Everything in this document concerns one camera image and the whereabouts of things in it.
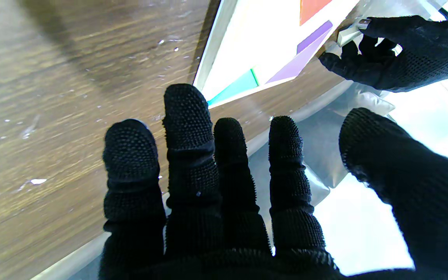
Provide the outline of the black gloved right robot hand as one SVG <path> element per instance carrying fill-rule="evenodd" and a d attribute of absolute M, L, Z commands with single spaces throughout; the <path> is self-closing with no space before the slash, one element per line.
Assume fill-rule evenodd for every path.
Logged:
<path fill-rule="evenodd" d="M 104 199 L 110 232 L 101 280 L 344 280 L 313 216 L 303 142 L 288 116 L 270 122 L 273 243 L 256 204 L 247 145 L 236 119 L 213 125 L 190 84 L 164 93 L 169 198 L 166 215 L 152 133 L 137 119 L 105 133 Z M 391 205 L 414 269 L 349 280 L 448 280 L 448 158 L 366 108 L 346 116 L 339 150 L 347 170 Z"/>

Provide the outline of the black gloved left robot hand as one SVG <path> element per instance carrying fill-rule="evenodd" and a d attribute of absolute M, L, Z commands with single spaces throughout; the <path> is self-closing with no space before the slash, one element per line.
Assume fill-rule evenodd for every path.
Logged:
<path fill-rule="evenodd" d="M 320 63 L 342 78 L 376 90 L 409 92 L 448 79 L 448 21 L 421 16 L 369 17 L 357 24 L 363 38 L 324 52 Z"/>

